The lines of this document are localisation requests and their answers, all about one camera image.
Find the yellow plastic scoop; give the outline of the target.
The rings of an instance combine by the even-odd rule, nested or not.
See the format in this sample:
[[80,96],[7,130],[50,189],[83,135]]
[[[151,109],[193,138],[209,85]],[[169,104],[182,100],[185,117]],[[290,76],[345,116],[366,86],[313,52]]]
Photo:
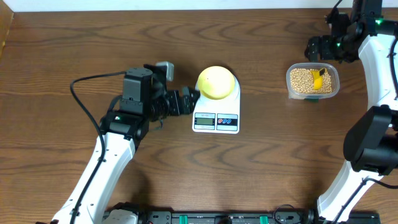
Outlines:
[[320,90],[323,84],[323,75],[326,73],[326,68],[310,71],[313,76],[313,89]]

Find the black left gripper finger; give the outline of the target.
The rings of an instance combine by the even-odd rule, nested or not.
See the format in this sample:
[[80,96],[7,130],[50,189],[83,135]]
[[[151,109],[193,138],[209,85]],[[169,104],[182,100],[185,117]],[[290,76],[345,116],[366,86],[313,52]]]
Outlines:
[[195,102],[185,102],[183,104],[183,113],[184,114],[192,114],[195,109]]
[[188,86],[183,87],[182,92],[183,92],[183,99],[186,102],[189,101],[191,103],[196,103],[201,95],[200,91]]

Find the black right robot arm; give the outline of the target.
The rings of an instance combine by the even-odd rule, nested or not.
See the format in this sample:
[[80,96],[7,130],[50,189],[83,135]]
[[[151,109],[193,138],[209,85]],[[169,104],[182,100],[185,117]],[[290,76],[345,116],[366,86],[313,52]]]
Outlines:
[[353,1],[351,14],[336,6],[325,16],[331,33],[312,37],[305,57],[310,62],[361,61],[366,76],[368,110],[347,132],[345,161],[317,199],[314,223],[346,223],[351,210],[372,186],[396,186],[381,179],[397,169],[397,22],[382,16],[382,0]]

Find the yellow plastic bowl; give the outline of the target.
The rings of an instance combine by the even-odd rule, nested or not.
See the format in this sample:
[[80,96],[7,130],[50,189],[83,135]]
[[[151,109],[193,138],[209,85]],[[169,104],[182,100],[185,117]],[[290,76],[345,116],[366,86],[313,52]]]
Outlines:
[[222,100],[234,90],[235,78],[227,68],[212,66],[201,72],[197,87],[205,97],[211,100]]

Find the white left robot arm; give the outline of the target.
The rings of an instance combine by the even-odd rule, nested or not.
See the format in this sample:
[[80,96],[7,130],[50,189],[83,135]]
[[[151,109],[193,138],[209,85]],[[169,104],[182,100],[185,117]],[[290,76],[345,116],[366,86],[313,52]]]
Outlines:
[[200,92],[185,86],[168,90],[174,79],[171,63],[145,64],[121,71],[123,92],[115,96],[106,114],[96,122],[81,101],[77,103],[98,134],[93,154],[76,187],[52,223],[145,223],[139,212],[107,204],[127,164],[149,131],[149,124],[168,116],[193,113]]

